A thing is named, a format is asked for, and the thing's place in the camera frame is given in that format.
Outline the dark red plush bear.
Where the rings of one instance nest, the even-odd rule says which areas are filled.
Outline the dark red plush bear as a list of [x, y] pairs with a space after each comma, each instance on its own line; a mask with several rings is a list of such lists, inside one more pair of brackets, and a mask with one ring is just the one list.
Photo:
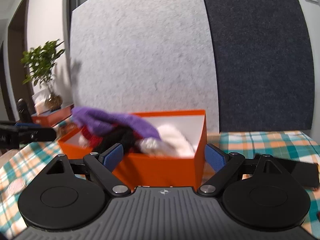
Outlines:
[[93, 152], [104, 153], [113, 145], [119, 143], [123, 147], [124, 154], [130, 152], [137, 140], [142, 137], [129, 127], [115, 126], [105, 135], [94, 135], [86, 126], [81, 129], [82, 136], [88, 141]]

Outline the purple soft cloth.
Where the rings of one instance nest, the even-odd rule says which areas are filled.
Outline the purple soft cloth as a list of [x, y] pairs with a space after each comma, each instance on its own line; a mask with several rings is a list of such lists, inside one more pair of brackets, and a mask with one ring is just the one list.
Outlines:
[[103, 136], [116, 126], [129, 127], [142, 138], [161, 139], [158, 130], [139, 116], [126, 113], [110, 113], [96, 108], [74, 107], [73, 121], [85, 126], [91, 134]]

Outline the black bottle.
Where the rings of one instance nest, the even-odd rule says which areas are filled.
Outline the black bottle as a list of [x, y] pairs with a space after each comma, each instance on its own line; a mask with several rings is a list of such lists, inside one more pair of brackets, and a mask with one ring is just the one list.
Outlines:
[[19, 99], [17, 102], [17, 110], [22, 123], [33, 123], [28, 105], [24, 99]]

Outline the red tissue box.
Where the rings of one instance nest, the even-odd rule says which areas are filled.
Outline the red tissue box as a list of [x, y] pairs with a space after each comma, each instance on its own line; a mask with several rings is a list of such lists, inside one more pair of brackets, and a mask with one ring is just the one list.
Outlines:
[[44, 126], [44, 127], [53, 127], [60, 123], [61, 121], [67, 119], [72, 114], [72, 109], [74, 105], [68, 105], [61, 109], [55, 110], [53, 112], [46, 111], [40, 115], [33, 114], [31, 116], [33, 123]]

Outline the plaid checkered tablecloth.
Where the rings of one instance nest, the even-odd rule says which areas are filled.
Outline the plaid checkered tablecloth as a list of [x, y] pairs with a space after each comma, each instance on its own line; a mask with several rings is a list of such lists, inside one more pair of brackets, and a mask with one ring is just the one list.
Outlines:
[[[239, 152], [247, 158], [267, 153], [283, 159], [319, 163], [319, 144], [300, 131], [223, 132], [209, 137], [208, 141], [225, 152]], [[1, 233], [8, 239], [26, 227], [17, 207], [19, 195], [9, 194], [9, 185], [18, 178], [31, 182], [61, 152], [57, 142], [32, 143], [1, 167]]]

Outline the orange storage box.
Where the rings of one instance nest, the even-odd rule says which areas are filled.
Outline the orange storage box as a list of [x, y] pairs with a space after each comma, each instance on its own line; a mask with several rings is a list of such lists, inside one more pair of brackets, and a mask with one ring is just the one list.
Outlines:
[[[207, 142], [206, 113], [204, 110], [134, 113], [153, 127], [175, 126], [193, 145], [193, 158], [158, 157], [142, 153], [136, 146], [112, 172], [130, 189], [137, 186], [191, 186], [198, 187], [204, 168], [204, 147]], [[72, 130], [63, 135], [58, 143], [69, 159], [81, 159], [93, 152], [81, 129], [72, 120]]]

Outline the round pink coaster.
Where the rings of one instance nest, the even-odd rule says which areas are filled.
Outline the round pink coaster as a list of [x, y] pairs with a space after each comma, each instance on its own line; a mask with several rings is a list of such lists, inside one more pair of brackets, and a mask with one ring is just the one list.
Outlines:
[[15, 179], [13, 182], [10, 183], [8, 187], [8, 195], [12, 196], [23, 191], [26, 185], [27, 184], [23, 178]]

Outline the white fluffy item in box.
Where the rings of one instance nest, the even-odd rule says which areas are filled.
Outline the white fluffy item in box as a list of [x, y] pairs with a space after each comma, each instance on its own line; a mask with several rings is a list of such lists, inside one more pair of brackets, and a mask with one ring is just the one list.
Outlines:
[[166, 124], [157, 127], [160, 138], [148, 137], [136, 142], [139, 150], [158, 157], [193, 158], [193, 145], [175, 126]]

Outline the green potted plant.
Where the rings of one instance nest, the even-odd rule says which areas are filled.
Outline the green potted plant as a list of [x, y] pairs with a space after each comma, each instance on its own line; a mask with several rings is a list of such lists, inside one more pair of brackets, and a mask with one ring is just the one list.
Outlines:
[[55, 75], [53, 68], [57, 59], [64, 54], [65, 49], [59, 49], [63, 44], [60, 40], [47, 41], [44, 45], [30, 48], [23, 52], [21, 64], [28, 70], [23, 84], [32, 83], [34, 86], [46, 87], [49, 95], [44, 100], [44, 105], [51, 112], [62, 106], [62, 98], [54, 91]]

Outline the grey felt panel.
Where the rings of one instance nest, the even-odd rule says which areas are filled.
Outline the grey felt panel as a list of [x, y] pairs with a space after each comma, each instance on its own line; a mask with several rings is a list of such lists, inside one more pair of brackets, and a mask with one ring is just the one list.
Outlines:
[[108, 112], [203, 109], [219, 131], [204, 0], [87, 0], [72, 13], [74, 103]]

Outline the dark blue felt panel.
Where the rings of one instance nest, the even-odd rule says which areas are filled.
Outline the dark blue felt panel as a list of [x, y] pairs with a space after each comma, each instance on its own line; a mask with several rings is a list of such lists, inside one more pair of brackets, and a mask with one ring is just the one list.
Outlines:
[[309, 130], [315, 77], [299, 0], [204, 0], [223, 132]]

